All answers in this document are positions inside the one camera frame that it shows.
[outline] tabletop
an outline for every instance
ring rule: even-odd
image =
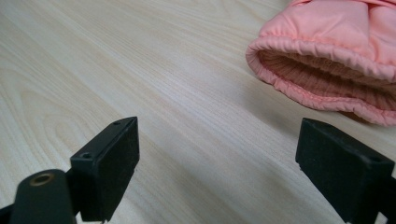
[[[287,0],[0,0],[0,207],[28,175],[137,116],[110,223],[343,223],[295,162],[302,118],[396,160],[396,128],[303,107],[245,51]]]

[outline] pink puffer jacket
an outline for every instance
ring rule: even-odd
[[[396,125],[396,0],[294,0],[246,57],[302,105]]]

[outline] wooden table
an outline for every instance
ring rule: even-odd
[[[303,107],[245,60],[263,1],[0,1],[0,206],[107,124],[141,161],[111,223],[343,223],[294,161],[303,117],[396,160],[396,128]]]

